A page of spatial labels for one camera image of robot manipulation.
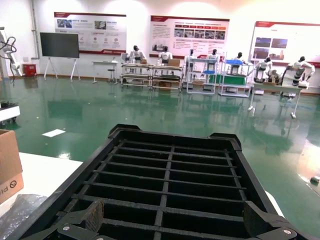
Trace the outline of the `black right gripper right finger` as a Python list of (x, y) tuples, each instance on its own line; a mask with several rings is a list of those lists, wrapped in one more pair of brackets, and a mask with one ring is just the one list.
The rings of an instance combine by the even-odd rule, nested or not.
[(295, 228), (284, 217), (264, 212), (253, 202), (246, 201), (243, 222), (251, 240), (317, 240), (318, 238)]

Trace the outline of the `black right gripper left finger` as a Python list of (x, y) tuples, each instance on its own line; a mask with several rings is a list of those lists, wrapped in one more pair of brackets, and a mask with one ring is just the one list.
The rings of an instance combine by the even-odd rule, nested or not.
[(100, 230), (104, 217), (104, 203), (94, 201), (84, 210), (67, 213), (54, 226), (34, 233), (27, 240), (103, 240)]

